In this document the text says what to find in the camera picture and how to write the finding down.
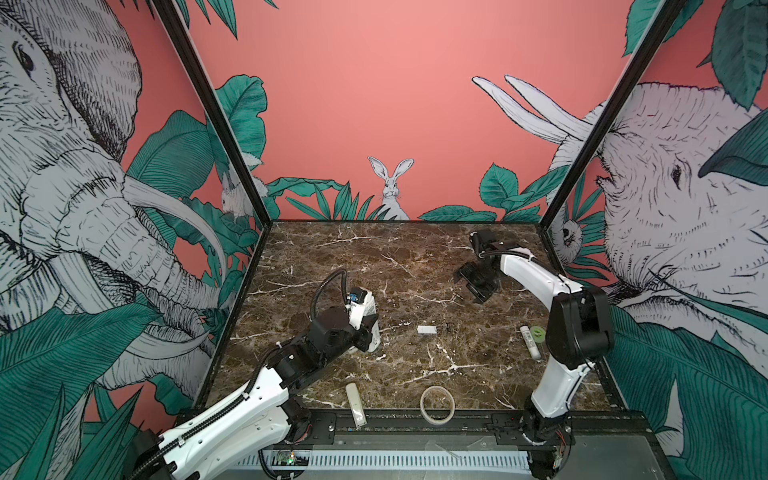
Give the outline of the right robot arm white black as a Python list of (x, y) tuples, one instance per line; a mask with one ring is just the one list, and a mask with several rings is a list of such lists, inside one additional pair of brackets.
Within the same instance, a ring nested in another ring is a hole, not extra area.
[(556, 273), (530, 250), (496, 239), (489, 230), (469, 235), (474, 261), (454, 273), (476, 303), (489, 300), (507, 276), (532, 293), (549, 312), (545, 343), (549, 358), (536, 389), (526, 400), (520, 430), (542, 445), (562, 435), (572, 399), (594, 364), (614, 346), (610, 306), (604, 291)]

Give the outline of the white remote control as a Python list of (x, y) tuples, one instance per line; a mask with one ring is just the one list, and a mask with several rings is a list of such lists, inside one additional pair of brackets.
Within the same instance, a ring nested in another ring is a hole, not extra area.
[(367, 353), (373, 353), (381, 344), (381, 333), (379, 327), (379, 316), (377, 313), (365, 316), (363, 325), (367, 327), (369, 333), (369, 343), (366, 349)]

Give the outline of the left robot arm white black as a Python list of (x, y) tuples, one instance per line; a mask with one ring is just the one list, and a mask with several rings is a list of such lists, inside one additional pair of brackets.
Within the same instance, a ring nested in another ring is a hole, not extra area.
[(269, 350), (242, 387), (161, 436), (136, 437), (124, 479), (213, 479), (247, 454), (303, 437), (311, 415), (296, 395), (352, 348), (380, 342), (373, 297), (332, 307), (309, 330)]

